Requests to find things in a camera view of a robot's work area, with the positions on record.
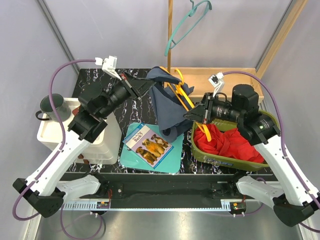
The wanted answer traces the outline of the red tank top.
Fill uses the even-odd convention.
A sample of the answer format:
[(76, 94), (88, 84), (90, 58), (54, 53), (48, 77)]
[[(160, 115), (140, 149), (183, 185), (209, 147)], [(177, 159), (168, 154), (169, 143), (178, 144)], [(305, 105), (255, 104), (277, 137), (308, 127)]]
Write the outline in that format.
[(202, 152), (247, 162), (264, 163), (261, 154), (241, 136), (237, 128), (222, 132), (214, 124), (208, 124), (207, 127), (211, 141), (208, 141), (205, 133), (198, 128), (193, 134), (193, 141)]

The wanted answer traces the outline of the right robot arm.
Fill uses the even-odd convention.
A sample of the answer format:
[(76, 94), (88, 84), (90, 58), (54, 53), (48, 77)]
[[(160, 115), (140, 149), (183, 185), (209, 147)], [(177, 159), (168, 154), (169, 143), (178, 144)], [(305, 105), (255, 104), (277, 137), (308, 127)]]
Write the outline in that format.
[(258, 100), (259, 95), (252, 86), (238, 84), (232, 89), (231, 101), (220, 101), (218, 96), (207, 92), (184, 117), (200, 124), (209, 124), (215, 119), (236, 123), (240, 135), (267, 162), (281, 188), (237, 174), (227, 185), (228, 195), (235, 199), (250, 196), (272, 208), (281, 222), (293, 227), (319, 209), (316, 202), (320, 192), (289, 159), (280, 129), (269, 115), (259, 110)]

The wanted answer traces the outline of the orange hanger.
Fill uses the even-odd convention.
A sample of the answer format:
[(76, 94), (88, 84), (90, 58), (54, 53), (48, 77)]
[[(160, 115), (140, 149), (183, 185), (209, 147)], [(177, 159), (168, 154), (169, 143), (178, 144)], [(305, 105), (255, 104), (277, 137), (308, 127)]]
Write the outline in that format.
[[(187, 103), (189, 104), (189, 106), (191, 108), (194, 108), (195, 105), (192, 103), (191, 99), (188, 97), (188, 95), (186, 94), (186, 92), (182, 88), (182, 86), (185, 84), (182, 72), (177, 67), (174, 69), (174, 71), (178, 73), (181, 82), (179, 82), (178, 84), (175, 84), (175, 88), (173, 88), (172, 84), (169, 82), (166, 82), (166, 86), (168, 86), (171, 89), (171, 91), (174, 93), (174, 95), (179, 100), (179, 102), (182, 104), (182, 106), (185, 108), (185, 110), (189, 111), (189, 108), (187, 107), (187, 105), (183, 101), (182, 97), (187, 101)], [(198, 128), (205, 134), (207, 141), (210, 142), (212, 140), (212, 137), (211, 137), (211, 133), (210, 133), (207, 125), (201, 124), (198, 122), (195, 122), (195, 123), (198, 126)]]

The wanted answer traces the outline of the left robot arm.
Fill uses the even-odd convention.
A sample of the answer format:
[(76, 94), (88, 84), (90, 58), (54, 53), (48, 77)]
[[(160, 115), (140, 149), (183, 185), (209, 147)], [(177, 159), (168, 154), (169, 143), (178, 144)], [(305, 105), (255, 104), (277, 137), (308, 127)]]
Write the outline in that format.
[(44, 218), (51, 217), (62, 206), (77, 198), (108, 195), (109, 182), (99, 173), (60, 183), (72, 162), (92, 144), (107, 127), (106, 118), (127, 99), (141, 99), (156, 84), (150, 78), (121, 73), (109, 90), (92, 83), (79, 95), (80, 108), (62, 131), (59, 143), (42, 165), (28, 178), (17, 178), (12, 186)]

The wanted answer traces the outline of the navy blue tank top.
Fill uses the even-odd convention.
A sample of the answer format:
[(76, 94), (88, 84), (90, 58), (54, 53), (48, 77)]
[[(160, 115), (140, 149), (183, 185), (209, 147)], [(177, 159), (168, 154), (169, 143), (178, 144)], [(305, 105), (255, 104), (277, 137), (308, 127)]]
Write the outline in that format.
[(153, 67), (146, 78), (156, 81), (156, 84), (149, 90), (149, 95), (160, 135), (167, 142), (172, 143), (193, 126), (193, 121), (184, 117), (187, 110), (174, 92), (169, 87), (164, 88), (162, 85), (163, 82), (177, 85), (181, 80), (159, 66)]

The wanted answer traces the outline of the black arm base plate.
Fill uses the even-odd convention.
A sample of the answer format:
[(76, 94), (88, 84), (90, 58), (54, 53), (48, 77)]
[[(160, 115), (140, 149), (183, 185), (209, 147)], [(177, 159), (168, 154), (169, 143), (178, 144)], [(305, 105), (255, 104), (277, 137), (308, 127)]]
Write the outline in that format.
[(102, 173), (112, 190), (112, 209), (205, 209), (222, 199), (242, 200), (228, 188), (231, 174)]

